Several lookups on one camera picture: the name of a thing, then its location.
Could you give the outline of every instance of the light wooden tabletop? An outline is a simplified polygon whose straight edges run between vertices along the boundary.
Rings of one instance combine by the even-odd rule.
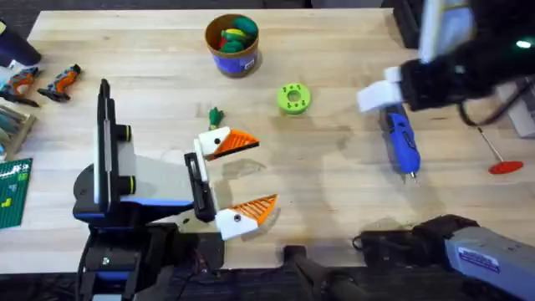
[[[509,160],[526,166],[491,176],[493,155],[456,110],[409,113],[422,157],[418,183],[393,172],[378,115],[362,115],[357,90],[382,70],[415,57],[401,46],[390,10],[239,11],[260,27],[262,65],[244,79],[215,67],[204,28],[225,11],[42,12],[29,37],[43,54],[44,86],[79,64],[84,73],[57,104],[35,92],[39,121],[19,157],[34,158],[23,225],[0,231],[0,273],[73,272],[88,235],[74,220],[73,184],[91,163],[101,78],[111,84],[117,119],[133,127],[139,155],[181,162],[206,130],[208,110],[261,146],[208,164],[220,206],[273,193],[277,211],[261,231],[227,243],[227,268],[274,267],[287,244],[304,244],[324,264],[356,265],[351,238],[364,229],[410,227],[455,213],[535,244],[535,142],[504,120],[486,129]],[[277,89],[299,82],[309,110],[284,116]],[[471,105],[482,118],[495,105]],[[172,217],[181,221],[192,214]],[[185,231],[213,231],[189,222]]]

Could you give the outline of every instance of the black cable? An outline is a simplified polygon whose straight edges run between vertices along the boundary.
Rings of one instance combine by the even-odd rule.
[[[195,274],[193,272],[191,272],[191,274],[184,280],[184,284],[182,284],[181,291],[178,293],[178,297],[176,297],[177,301],[181,299],[182,294],[186,290],[186,286],[190,282],[191,277],[193,277],[193,275],[195,275]]]
[[[361,239],[362,237],[360,235],[358,235],[357,237],[354,237],[353,238],[353,241],[352,241],[352,244],[353,244],[353,247],[355,250],[359,251],[359,252],[363,252],[364,249],[362,248],[362,245],[359,246],[359,244],[357,243],[358,241],[362,241]],[[366,239],[368,240],[373,240],[375,242],[377,242],[378,244],[382,244],[386,247],[391,247],[395,250],[398,250],[398,251],[409,251],[410,250],[410,246],[405,246],[405,245],[402,245],[402,244],[399,244],[399,243],[395,243],[395,242],[389,242],[385,239],[380,239],[380,238],[377,238],[377,237],[367,237]]]
[[[468,117],[464,103],[460,103],[457,105],[459,115],[461,116],[462,121],[469,126],[484,126],[493,124],[499,119],[501,119],[504,114],[507,113],[511,109],[511,107],[516,104],[526,92],[533,88],[534,85],[535,80],[528,79],[525,85],[517,89],[517,91],[513,95],[511,95],[503,105],[501,105],[497,110],[494,111],[494,113],[492,113],[482,122],[476,123],[470,117]]]
[[[273,275],[275,275],[277,273],[280,273],[281,271],[284,271],[285,268],[286,268],[286,266],[283,265],[283,266],[280,266],[280,267],[277,267],[277,268],[269,268],[267,271],[264,271],[264,272],[258,272],[258,273],[253,273],[252,272],[252,277],[260,278],[261,280],[265,280],[265,277],[271,276],[271,278],[272,278]],[[227,272],[225,272],[224,275],[222,275],[224,277],[222,277],[221,275],[219,275],[219,276],[214,275],[214,279],[209,279],[209,280],[204,280],[204,281],[191,280],[190,283],[194,283],[195,285],[201,285],[201,286],[231,285],[234,280],[233,279],[229,279],[229,278],[232,277],[232,273],[235,273],[235,272],[238,272],[238,271],[239,270],[227,271]]]
[[[80,256],[80,261],[78,263],[78,271],[76,272],[76,280],[74,285],[74,300],[79,301],[80,300],[80,285],[82,284],[82,275],[84,274],[84,261],[85,256],[87,255],[87,252],[89,250],[89,245],[93,241],[93,233],[94,230],[89,228],[89,237],[87,238],[87,241],[84,245],[84,250],[82,251],[82,255]]]

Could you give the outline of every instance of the orange gripper pad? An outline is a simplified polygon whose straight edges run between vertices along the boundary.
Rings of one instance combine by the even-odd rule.
[[[246,217],[250,217],[257,221],[257,224],[262,224],[269,212],[275,207],[275,201],[278,195],[271,195],[259,198],[257,200],[245,202],[243,204],[231,207],[229,209],[238,212]]]
[[[228,137],[217,147],[209,159],[213,160],[221,156],[230,155],[234,152],[258,146],[259,144],[260,140],[254,136],[240,130],[231,130]]]

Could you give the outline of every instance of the metal rod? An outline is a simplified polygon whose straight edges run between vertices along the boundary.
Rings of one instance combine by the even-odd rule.
[[[418,183],[418,178],[416,177],[416,174],[414,172],[410,173],[410,177],[415,181],[415,183]]]
[[[483,139],[485,139],[485,142],[488,144],[488,146],[491,148],[492,152],[494,153],[494,155],[496,157],[498,157],[498,159],[500,159],[500,162],[503,162],[503,158],[502,156],[500,156],[500,153],[498,152],[498,150],[494,147],[494,145],[492,145],[492,143],[488,140],[487,136],[485,135],[485,133],[483,133],[483,130],[482,128],[478,127],[477,130],[479,131],[479,133],[481,134],[481,136],[483,137]]]

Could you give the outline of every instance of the small green object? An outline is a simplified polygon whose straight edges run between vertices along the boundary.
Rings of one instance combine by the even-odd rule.
[[[277,92],[277,105],[286,114],[301,114],[311,102],[310,91],[302,84],[285,84]]]
[[[239,41],[228,41],[223,44],[223,47],[221,47],[221,49],[219,49],[219,51],[225,54],[235,54],[242,50],[244,50],[243,44]]]
[[[252,37],[256,37],[258,35],[258,27],[250,18],[235,18],[232,22],[232,25],[234,28],[238,28]]]
[[[217,107],[211,109],[208,114],[208,118],[210,118],[210,127],[208,130],[218,129],[223,117],[225,117],[225,113],[222,110],[218,110]]]
[[[221,31],[221,36],[227,42],[238,41],[240,43],[246,43],[249,40],[249,37],[240,29],[229,28]]]
[[[0,229],[21,224],[31,169],[32,159],[0,164]]]

